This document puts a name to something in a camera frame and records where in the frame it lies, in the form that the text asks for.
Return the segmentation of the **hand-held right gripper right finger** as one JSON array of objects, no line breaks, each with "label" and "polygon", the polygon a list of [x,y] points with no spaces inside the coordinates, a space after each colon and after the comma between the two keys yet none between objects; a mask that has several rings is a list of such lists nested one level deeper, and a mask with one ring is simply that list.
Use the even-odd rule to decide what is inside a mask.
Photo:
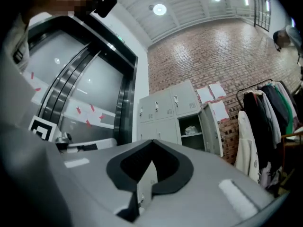
[{"label": "hand-held right gripper right finger", "polygon": [[141,227],[278,227],[288,194],[274,199],[217,155],[163,142],[187,156],[194,171],[178,192],[155,196]]}]

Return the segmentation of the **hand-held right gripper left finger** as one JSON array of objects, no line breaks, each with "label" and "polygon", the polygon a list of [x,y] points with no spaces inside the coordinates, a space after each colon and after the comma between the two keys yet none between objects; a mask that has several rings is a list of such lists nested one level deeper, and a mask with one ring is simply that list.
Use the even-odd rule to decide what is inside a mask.
[{"label": "hand-held right gripper left finger", "polygon": [[66,167],[57,147],[13,125],[0,126],[3,227],[146,227],[133,196],[108,210]]}]

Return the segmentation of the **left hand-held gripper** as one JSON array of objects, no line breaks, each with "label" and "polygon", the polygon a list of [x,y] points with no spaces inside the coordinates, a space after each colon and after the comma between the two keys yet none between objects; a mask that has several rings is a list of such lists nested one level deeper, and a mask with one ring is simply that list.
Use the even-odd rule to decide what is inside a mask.
[{"label": "left hand-held gripper", "polygon": [[38,116],[33,116],[28,129],[35,135],[39,136],[42,140],[55,143],[61,153],[77,153],[81,151],[101,150],[117,146],[117,141],[114,138],[73,143],[69,133],[61,133],[57,124]]}]

